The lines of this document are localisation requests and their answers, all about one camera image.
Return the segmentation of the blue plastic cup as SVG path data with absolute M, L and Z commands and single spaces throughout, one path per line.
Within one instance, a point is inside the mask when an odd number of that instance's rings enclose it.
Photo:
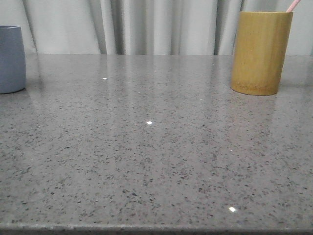
M 26 86 L 26 61 L 20 26 L 0 27 L 0 93 L 18 92 Z

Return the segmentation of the pink chopstick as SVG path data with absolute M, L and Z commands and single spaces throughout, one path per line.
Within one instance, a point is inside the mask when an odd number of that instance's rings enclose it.
M 300 2 L 301 2 L 301 0 L 294 0 L 294 1 L 290 4 L 290 6 L 288 7 L 288 9 L 286 10 L 286 13 L 292 12 L 292 11 L 295 9 L 295 7 L 296 7 Z

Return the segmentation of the bamboo cylindrical cup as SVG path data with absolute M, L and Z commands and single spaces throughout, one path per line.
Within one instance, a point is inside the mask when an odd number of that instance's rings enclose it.
M 232 90 L 249 95 L 278 92 L 292 17 L 292 12 L 240 12 Z

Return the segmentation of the white pleated curtain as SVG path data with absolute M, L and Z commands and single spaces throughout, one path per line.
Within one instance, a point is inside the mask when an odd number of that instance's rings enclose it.
M 27 53 L 230 55 L 241 11 L 289 0 L 3 0 Z

